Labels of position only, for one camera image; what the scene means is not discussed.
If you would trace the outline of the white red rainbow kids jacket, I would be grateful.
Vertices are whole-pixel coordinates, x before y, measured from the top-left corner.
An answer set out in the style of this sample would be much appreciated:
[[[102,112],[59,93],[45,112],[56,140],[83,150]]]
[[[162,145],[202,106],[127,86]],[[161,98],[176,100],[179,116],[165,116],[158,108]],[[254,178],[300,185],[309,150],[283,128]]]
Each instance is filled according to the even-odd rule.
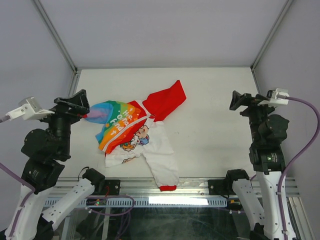
[[[159,187],[175,187],[179,183],[178,165],[164,120],[186,99],[177,80],[171,87],[149,94],[145,100],[108,100],[90,107],[83,118],[102,126],[95,138],[98,149],[104,153],[105,167],[143,156]]]

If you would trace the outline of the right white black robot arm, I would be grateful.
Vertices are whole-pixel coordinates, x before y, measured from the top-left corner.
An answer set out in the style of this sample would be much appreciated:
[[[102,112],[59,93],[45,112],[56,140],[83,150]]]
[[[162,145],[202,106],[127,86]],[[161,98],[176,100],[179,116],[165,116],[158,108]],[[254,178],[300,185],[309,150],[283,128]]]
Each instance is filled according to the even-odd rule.
[[[249,159],[259,182],[262,200],[252,188],[251,179],[243,169],[228,170],[223,187],[236,194],[250,225],[251,240],[295,240],[296,232],[291,223],[285,185],[285,157],[281,143],[287,138],[289,120],[274,110],[277,99],[257,94],[232,93],[231,111],[245,106],[240,115],[247,117],[252,143]]]

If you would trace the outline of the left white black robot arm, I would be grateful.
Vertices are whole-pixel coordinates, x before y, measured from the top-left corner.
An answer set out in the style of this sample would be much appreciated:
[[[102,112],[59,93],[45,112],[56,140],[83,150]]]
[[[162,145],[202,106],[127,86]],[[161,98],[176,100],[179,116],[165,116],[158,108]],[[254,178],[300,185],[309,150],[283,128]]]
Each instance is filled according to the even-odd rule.
[[[18,204],[8,228],[1,231],[2,240],[50,240],[66,216],[86,197],[100,194],[105,188],[105,176],[89,168],[76,185],[49,209],[46,199],[53,191],[71,158],[71,126],[90,112],[86,90],[72,96],[57,97],[54,107],[43,109],[35,97],[27,97],[19,107],[0,119],[23,118],[47,123],[47,129],[33,129],[24,139],[21,152],[28,157],[22,175],[17,176],[3,164],[0,168],[20,184]]]

